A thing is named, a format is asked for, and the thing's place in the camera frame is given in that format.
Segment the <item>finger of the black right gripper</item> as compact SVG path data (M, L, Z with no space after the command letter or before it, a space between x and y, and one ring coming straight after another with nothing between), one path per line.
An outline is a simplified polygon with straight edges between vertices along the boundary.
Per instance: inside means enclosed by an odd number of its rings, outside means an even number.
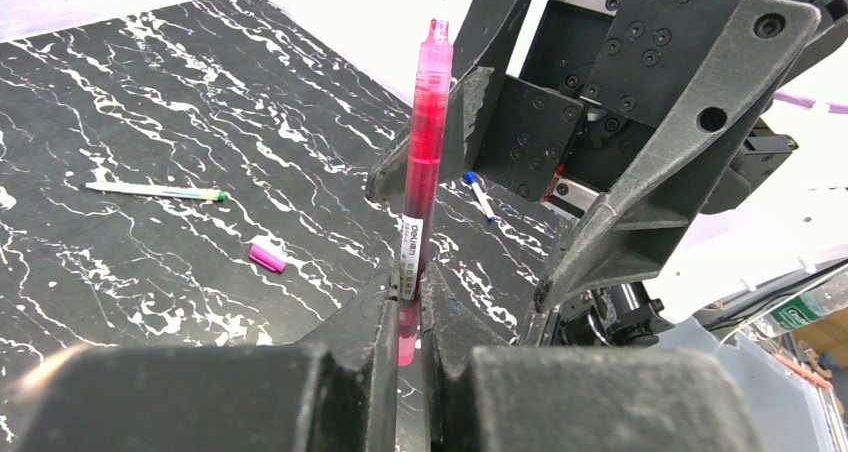
M461 78L476 67L504 73L531 0L472 0L454 41L452 74Z
M413 112L371 168L365 197L388 201L406 185L440 184L473 168L496 106L496 69L473 66L459 79L417 82Z

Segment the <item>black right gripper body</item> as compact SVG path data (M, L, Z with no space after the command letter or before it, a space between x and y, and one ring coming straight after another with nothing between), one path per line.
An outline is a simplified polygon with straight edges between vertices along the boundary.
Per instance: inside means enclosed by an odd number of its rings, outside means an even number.
M473 165L531 202L589 190L538 310L660 273L821 24L816 0L548 0Z

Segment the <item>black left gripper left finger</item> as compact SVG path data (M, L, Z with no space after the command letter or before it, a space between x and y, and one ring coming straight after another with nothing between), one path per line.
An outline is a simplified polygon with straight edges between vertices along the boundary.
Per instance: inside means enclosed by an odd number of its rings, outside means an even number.
M391 451L399 268L285 345L99 348L35 389L20 451Z

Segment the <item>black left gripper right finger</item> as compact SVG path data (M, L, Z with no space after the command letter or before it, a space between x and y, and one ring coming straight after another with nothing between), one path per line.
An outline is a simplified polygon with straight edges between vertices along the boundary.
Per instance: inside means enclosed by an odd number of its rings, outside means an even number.
M506 343L429 266L421 339L434 451L760 451L718 361L677 349Z

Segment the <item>red gel pen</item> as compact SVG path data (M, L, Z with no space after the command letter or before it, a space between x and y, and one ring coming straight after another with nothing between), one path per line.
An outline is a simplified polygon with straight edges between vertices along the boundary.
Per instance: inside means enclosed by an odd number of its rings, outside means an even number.
M439 184L452 59L449 22L433 19L419 48L401 215L398 340L398 365L401 367L413 362L416 351L419 288L426 269Z

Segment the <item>magenta pen cap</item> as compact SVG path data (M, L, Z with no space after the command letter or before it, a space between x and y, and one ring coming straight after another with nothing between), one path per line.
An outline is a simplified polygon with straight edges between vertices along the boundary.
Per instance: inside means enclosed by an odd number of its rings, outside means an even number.
M284 272L287 267L287 262L277 251L259 243L251 244L249 258L256 264L277 274Z

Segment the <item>white pen green tip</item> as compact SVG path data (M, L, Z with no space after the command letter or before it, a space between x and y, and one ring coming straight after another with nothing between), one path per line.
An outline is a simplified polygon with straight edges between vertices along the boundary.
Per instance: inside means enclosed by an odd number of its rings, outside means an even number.
M89 182L85 183L84 187L86 189L98 192L150 197L166 197L208 201L225 201L229 198L229 195L226 192L216 189L167 187L150 184L129 184L115 182Z

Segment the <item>blue-capped marker behind whiteboard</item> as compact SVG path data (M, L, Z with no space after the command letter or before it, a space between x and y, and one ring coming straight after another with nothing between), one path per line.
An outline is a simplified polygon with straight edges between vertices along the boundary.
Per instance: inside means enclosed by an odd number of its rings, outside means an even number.
M478 175L473 171L468 171L463 174L463 180L471 188L487 222L494 223L496 221L496 216L490 206L487 194L483 191L480 185L480 179Z

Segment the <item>clear plastic water bottle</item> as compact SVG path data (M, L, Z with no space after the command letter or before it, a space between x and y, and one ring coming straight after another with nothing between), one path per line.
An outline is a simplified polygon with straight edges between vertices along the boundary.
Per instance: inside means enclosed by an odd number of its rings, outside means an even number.
M787 332L818 322L847 307L847 273L776 308L766 317L767 335L778 337Z

